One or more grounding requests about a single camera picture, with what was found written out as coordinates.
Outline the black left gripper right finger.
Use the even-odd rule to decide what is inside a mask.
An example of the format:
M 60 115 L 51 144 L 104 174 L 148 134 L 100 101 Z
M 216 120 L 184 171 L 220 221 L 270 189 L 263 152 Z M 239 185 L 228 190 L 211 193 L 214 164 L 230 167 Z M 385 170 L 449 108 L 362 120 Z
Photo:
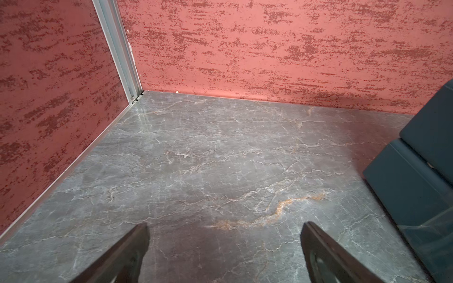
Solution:
M 304 223 L 300 240 L 311 282 L 382 282 L 314 222 Z

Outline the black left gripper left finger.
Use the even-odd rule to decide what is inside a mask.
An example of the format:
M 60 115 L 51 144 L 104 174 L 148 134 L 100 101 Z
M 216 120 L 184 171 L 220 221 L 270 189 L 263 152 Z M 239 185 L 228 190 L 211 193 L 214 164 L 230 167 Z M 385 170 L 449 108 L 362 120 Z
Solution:
M 147 223 L 136 225 L 100 258 L 75 277 L 73 283 L 136 283 L 150 244 Z

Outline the dark teal drawer cabinet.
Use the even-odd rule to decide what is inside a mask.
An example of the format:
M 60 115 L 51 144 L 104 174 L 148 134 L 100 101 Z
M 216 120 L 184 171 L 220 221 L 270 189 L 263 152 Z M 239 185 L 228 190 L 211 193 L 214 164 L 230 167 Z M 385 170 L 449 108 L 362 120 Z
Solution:
M 436 283 L 453 280 L 453 83 L 445 83 L 363 175 Z

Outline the left aluminium corner post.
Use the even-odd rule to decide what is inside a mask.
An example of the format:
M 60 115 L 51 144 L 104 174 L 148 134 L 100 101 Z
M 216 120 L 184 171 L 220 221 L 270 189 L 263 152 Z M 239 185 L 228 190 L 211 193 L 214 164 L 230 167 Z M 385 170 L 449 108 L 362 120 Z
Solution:
M 93 0 L 101 28 L 109 46 L 120 81 L 130 105 L 143 94 L 139 73 L 134 62 L 132 47 L 127 39 L 116 0 Z

